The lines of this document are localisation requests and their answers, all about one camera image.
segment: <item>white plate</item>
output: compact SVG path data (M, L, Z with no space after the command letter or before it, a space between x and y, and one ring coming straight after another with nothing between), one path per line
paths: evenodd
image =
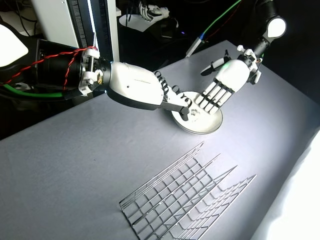
M188 121L184 121L180 113L172 111L172 115L177 124L184 130L194 134L210 134L216 131L222 124L222 112L219 109L215 114L206 112L203 108L200 108L198 104L195 104L195 99L200 93L195 91L183 92L186 97L192 100L188 113Z

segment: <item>white robotic hand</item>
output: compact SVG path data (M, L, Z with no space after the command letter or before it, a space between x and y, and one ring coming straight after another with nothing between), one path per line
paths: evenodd
M221 61L223 58L221 58L202 71L205 72L210 67L215 68L218 65L217 63L224 63L213 82L195 100L200 108L210 114L216 113L232 94L239 91L248 82L251 72L254 73L251 83L256 84L259 80L261 72L258 71L255 53L251 49L245 50L241 45L237 50L242 52L246 58L250 58L250 67L240 59L232 59L224 63Z
M166 7L158 7L156 5L144 5L141 1L139 3L140 15L147 21L158 22L161 19L169 17L169 10Z

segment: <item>wire rack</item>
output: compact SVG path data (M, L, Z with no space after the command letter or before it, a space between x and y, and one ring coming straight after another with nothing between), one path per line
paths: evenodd
M199 240L255 175L221 189L235 168L211 177L196 155L203 142L124 198L119 204L140 240Z

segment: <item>green cable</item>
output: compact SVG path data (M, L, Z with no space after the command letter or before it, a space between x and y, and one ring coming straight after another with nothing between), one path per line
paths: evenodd
M18 95L23 95L27 97L35 97L35 98L60 98L63 97L62 92L57 93L30 93L30 92L24 92L17 90L13 88L12 86L9 86L8 84L3 85L6 89L8 89L10 92Z
M242 0L238 0L236 1L231 7L229 7L224 13L222 13L216 20L214 20L207 28L206 30L204 30L202 35L205 35L205 33L212 27L213 24L216 23L216 21L218 21L220 18L222 18L227 12L229 12L235 5L237 5L238 3L240 3Z

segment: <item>metal dish rack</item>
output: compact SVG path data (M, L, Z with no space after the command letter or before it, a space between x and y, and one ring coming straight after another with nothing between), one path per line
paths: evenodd
M119 204L140 240L199 240L256 177L221 189L235 168L211 177L195 159L200 143Z

